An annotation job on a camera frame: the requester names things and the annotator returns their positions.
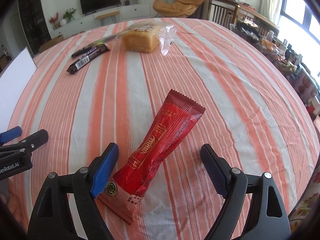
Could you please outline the cluttered wooden side table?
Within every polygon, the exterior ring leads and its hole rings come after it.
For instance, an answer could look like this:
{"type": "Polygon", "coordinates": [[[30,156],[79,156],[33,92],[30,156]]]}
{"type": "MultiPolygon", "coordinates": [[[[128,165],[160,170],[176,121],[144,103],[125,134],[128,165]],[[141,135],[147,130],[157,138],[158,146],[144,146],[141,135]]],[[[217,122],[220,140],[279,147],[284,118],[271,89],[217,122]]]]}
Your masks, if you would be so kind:
{"type": "Polygon", "coordinates": [[[263,37],[266,37],[269,31],[273,32],[274,37],[279,35],[279,27],[265,16],[259,14],[253,9],[250,9],[249,7],[244,6],[241,3],[233,3],[233,6],[234,10],[231,21],[232,24],[236,24],[239,21],[245,22],[245,20],[248,20],[249,22],[257,25],[255,29],[258,34],[262,35],[263,37]]]}

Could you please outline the striped orange white tablecloth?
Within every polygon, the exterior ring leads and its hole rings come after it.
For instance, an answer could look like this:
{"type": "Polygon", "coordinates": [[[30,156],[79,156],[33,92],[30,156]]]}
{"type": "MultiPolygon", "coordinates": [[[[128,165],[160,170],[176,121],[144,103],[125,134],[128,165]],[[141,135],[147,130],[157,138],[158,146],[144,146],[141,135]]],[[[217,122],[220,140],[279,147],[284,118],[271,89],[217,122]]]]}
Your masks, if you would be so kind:
{"type": "Polygon", "coordinates": [[[176,37],[166,55],[119,44],[68,72],[71,55],[129,26],[69,38],[37,55],[36,72],[10,120],[26,137],[49,139],[33,167],[9,180],[8,208],[23,228],[48,173],[88,166],[114,142],[111,183],[97,200],[115,239],[203,239],[223,198],[200,159],[209,144],[247,174],[270,172],[291,211],[319,155],[319,141],[296,91],[263,54],[217,24],[166,19],[176,37]]]}

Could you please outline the dark wooden chair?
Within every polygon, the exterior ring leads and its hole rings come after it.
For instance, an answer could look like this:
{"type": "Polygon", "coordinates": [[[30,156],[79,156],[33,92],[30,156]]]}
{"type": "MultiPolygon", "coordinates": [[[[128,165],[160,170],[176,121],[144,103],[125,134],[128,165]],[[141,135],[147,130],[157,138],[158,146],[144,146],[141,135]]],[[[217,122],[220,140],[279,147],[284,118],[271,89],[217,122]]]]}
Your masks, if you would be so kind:
{"type": "Polygon", "coordinates": [[[209,0],[207,20],[228,28],[230,24],[236,24],[239,8],[237,2],[209,0]]]}

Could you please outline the white tv cabinet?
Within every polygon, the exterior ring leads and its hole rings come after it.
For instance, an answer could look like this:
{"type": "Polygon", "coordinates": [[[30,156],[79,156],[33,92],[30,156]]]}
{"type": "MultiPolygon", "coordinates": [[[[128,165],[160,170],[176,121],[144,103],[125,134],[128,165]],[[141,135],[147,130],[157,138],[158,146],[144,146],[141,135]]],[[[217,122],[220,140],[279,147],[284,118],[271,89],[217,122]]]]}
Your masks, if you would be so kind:
{"type": "Polygon", "coordinates": [[[132,21],[151,17],[150,4],[134,4],[95,12],[90,15],[72,20],[54,31],[50,32],[51,38],[62,35],[64,38],[88,31],[105,25],[123,21],[132,21]]]}

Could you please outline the bagged bread loaf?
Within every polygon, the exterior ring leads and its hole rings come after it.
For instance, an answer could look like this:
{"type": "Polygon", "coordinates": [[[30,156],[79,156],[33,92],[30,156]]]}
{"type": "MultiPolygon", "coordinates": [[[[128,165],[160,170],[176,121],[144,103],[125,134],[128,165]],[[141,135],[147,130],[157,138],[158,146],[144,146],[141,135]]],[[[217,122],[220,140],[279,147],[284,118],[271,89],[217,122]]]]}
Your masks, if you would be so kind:
{"type": "Polygon", "coordinates": [[[174,24],[144,21],[130,25],[117,38],[126,51],[152,53],[155,50],[167,55],[174,42],[176,28],[174,24]]]}

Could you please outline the plant in white vase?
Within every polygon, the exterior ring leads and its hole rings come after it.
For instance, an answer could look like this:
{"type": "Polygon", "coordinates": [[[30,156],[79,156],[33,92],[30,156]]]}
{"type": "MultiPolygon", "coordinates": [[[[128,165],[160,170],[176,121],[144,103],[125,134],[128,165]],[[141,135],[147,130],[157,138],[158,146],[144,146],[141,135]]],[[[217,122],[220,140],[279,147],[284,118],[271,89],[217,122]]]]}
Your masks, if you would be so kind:
{"type": "Polygon", "coordinates": [[[60,25],[64,26],[67,23],[73,21],[75,12],[76,12],[76,9],[74,8],[67,9],[63,14],[62,20],[60,21],[60,25]]]}

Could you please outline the small wooden bench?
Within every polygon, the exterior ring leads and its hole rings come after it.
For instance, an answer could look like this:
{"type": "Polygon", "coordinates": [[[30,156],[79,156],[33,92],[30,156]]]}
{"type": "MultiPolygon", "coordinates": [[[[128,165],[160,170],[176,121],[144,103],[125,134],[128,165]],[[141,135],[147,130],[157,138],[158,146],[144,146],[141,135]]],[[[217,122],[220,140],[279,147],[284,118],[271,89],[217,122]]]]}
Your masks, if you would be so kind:
{"type": "Polygon", "coordinates": [[[100,25],[104,26],[105,25],[105,21],[107,18],[111,18],[112,23],[117,23],[117,16],[120,15],[120,11],[114,11],[114,12],[110,12],[104,15],[99,15],[97,17],[94,18],[95,21],[99,20],[100,21],[100,25]]]}

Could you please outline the black display cabinet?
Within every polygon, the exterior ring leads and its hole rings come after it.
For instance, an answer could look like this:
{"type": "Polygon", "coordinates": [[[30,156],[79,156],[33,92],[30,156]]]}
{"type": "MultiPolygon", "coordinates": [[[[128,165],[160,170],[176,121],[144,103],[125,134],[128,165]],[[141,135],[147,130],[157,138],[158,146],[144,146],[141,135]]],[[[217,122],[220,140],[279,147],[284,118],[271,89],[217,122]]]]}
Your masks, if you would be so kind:
{"type": "Polygon", "coordinates": [[[18,0],[18,12],[29,47],[36,55],[40,46],[51,39],[41,0],[18,0]]]}

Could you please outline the orange lounge chair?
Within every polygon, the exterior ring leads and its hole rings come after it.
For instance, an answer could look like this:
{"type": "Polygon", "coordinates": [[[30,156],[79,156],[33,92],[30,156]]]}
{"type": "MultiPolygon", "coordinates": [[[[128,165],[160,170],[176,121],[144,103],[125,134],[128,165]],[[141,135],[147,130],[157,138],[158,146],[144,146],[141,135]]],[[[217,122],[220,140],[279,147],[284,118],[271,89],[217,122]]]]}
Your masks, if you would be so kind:
{"type": "Polygon", "coordinates": [[[161,0],[155,0],[152,8],[163,17],[187,18],[191,16],[204,0],[176,0],[169,4],[161,0]]]}

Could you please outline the white cardboard box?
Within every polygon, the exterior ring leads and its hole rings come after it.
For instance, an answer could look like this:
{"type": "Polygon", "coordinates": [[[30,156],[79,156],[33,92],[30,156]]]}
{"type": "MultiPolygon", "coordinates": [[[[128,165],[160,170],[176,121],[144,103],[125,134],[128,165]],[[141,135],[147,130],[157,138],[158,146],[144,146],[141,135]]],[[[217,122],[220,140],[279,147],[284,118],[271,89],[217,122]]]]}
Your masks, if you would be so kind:
{"type": "Polygon", "coordinates": [[[25,47],[1,73],[1,132],[8,129],[15,107],[36,69],[37,66],[25,47]]]}

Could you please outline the red flower arrangement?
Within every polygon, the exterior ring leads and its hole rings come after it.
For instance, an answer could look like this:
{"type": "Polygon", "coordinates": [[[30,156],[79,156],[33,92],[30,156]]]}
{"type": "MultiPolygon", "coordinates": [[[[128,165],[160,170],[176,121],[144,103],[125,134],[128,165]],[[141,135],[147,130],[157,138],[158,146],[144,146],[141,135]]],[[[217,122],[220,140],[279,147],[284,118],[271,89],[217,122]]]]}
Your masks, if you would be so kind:
{"type": "Polygon", "coordinates": [[[60,27],[59,23],[59,13],[57,12],[54,17],[50,17],[49,23],[54,27],[54,29],[57,29],[60,27]]]}

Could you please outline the dark green snack stick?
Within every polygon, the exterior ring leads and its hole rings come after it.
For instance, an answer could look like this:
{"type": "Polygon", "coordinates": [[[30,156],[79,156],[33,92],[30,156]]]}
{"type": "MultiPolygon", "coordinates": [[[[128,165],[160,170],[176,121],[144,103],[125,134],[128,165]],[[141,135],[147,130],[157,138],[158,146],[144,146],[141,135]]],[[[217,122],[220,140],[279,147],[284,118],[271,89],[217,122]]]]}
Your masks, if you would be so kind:
{"type": "Polygon", "coordinates": [[[81,49],[75,51],[75,52],[71,55],[71,57],[76,57],[76,56],[80,56],[80,55],[82,55],[82,54],[85,54],[85,53],[87,53],[88,51],[90,51],[93,47],[98,46],[98,45],[100,45],[100,44],[105,44],[105,43],[107,43],[107,42],[109,42],[109,41],[112,41],[112,40],[114,40],[115,38],[119,38],[119,37],[120,37],[120,33],[116,33],[116,34],[114,34],[114,35],[109,35],[109,36],[107,36],[107,37],[104,37],[104,38],[99,39],[99,40],[97,40],[97,41],[94,41],[94,42],[92,42],[92,43],[89,43],[89,44],[85,45],[84,47],[82,47],[81,49]]]}

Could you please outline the brown chocolate bar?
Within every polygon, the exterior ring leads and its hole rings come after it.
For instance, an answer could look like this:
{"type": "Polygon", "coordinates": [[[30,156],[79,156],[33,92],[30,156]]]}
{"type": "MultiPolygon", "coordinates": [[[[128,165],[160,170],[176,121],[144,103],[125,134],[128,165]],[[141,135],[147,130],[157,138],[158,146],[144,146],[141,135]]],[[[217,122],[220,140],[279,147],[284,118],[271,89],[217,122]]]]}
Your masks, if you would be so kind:
{"type": "Polygon", "coordinates": [[[79,59],[73,62],[68,67],[67,72],[69,74],[74,74],[101,54],[109,51],[110,49],[105,44],[99,44],[90,49],[88,52],[84,53],[84,55],[82,55],[79,59]]]}

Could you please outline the red snack packet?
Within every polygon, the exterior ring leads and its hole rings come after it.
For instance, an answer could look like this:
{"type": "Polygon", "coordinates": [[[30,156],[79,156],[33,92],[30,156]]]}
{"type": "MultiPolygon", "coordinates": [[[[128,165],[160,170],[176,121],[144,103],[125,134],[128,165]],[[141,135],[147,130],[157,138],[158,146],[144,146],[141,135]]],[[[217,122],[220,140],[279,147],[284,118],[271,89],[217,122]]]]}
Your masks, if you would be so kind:
{"type": "Polygon", "coordinates": [[[170,90],[143,142],[111,177],[98,199],[124,222],[132,224],[159,166],[193,129],[204,111],[194,100],[170,90]]]}

